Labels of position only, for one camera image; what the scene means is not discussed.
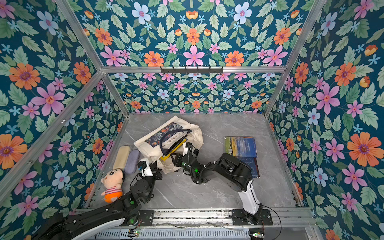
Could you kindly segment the cream canvas tote bag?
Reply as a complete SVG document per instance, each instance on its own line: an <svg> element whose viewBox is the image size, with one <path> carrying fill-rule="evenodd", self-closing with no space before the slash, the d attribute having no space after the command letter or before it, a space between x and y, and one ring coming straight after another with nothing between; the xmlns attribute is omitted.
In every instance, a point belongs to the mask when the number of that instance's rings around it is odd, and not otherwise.
<svg viewBox="0 0 384 240"><path fill-rule="evenodd" d="M150 163L157 164L159 169L168 174L176 172L180 167L173 163L171 157L166 161L160 160L163 150L169 149L176 141L184 137L187 137L186 143L192 143L198 150L204 144L202 130L198 125L190 124L178 117L172 117L154 131L135 141L134 145ZM183 152L184 146L175 153L182 154Z"/></svg>

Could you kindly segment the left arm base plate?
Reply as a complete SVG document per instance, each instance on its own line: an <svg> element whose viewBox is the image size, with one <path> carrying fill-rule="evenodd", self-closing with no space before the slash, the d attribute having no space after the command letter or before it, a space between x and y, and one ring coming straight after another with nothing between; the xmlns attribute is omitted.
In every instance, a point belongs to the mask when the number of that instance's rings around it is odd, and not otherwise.
<svg viewBox="0 0 384 240"><path fill-rule="evenodd" d="M152 226L154 220L154 210L139 210L137 213L129 216L123 223L123 226L136 227L136 226Z"/></svg>

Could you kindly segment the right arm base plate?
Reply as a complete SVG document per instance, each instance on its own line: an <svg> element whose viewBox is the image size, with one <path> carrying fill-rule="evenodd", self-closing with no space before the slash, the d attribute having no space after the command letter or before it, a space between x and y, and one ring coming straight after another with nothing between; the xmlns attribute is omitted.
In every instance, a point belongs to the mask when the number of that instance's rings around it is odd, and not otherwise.
<svg viewBox="0 0 384 240"><path fill-rule="evenodd" d="M251 215L244 210L232 210L231 218L234 226L272 226L273 219L269 210L262 210Z"/></svg>

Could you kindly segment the black spine book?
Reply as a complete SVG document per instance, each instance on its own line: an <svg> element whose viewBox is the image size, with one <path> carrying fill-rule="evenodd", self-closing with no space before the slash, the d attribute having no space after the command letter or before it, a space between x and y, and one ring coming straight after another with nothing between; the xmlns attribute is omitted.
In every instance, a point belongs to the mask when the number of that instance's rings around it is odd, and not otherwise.
<svg viewBox="0 0 384 240"><path fill-rule="evenodd" d="M184 137L184 138L182 138L182 139L176 141L171 147L175 146L176 144L179 144L179 143L182 142L183 140L187 140L187 137Z"/></svg>

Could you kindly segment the dark red stamp book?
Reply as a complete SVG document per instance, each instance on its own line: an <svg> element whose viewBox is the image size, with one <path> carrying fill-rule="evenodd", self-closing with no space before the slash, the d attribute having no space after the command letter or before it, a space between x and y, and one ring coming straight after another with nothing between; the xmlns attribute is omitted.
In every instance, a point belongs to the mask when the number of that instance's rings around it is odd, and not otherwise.
<svg viewBox="0 0 384 240"><path fill-rule="evenodd" d="M253 178L260 177L260 171L257 163L257 158L251 157L238 157L243 163L247 164L251 168Z"/></svg>

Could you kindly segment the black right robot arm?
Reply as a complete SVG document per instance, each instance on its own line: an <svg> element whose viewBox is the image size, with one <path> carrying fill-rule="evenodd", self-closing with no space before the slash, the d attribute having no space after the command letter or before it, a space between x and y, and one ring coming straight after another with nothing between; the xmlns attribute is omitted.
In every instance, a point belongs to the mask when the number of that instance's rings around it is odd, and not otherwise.
<svg viewBox="0 0 384 240"><path fill-rule="evenodd" d="M240 220L256 225L262 220L263 205L256 196L251 168L228 153L212 163L198 161L199 150L187 143L184 153L173 153L171 159L176 167L181 167L197 184L205 184L214 178L222 180L230 189L237 192L243 203Z"/></svg>

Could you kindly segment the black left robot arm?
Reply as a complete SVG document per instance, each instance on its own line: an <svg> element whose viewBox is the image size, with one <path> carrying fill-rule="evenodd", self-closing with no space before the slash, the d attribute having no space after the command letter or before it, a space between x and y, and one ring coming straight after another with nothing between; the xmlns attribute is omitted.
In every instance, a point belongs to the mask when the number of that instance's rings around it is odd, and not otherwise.
<svg viewBox="0 0 384 240"><path fill-rule="evenodd" d="M160 172L143 177L130 191L106 206L82 214L50 218L33 236L33 240L84 240L92 235L128 223L136 218L142 205L152 199Z"/></svg>

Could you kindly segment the blue landscape cover book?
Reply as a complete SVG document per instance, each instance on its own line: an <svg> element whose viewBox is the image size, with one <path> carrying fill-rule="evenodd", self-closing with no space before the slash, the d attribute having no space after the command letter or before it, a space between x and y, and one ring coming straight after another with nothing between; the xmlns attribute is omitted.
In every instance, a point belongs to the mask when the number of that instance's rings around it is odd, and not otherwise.
<svg viewBox="0 0 384 240"><path fill-rule="evenodd" d="M253 137L224 137L225 152L234 157L257 158L256 141Z"/></svg>

